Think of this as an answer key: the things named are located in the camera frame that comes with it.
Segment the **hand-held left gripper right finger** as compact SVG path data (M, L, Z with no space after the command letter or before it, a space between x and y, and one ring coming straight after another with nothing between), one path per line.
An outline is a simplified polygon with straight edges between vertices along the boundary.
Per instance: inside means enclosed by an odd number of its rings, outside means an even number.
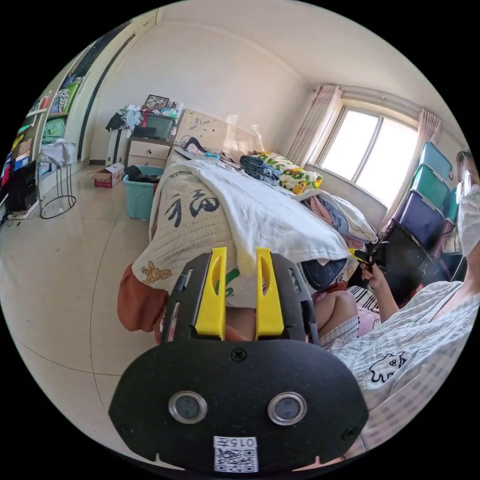
M284 332L274 263L268 248L256 248L256 336L281 336Z

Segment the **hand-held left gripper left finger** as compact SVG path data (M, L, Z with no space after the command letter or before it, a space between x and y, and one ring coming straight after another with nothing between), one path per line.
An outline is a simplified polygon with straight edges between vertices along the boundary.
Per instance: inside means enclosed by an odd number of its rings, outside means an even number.
M205 281L195 320L198 336L226 335L227 248L217 247L207 263Z

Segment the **person's right hand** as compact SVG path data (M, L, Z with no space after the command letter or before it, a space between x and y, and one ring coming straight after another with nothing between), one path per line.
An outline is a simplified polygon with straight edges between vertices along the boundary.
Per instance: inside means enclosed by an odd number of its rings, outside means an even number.
M360 267L361 279L368 284L368 287L371 290L379 292L385 285L387 285L385 276L376 263L361 263Z

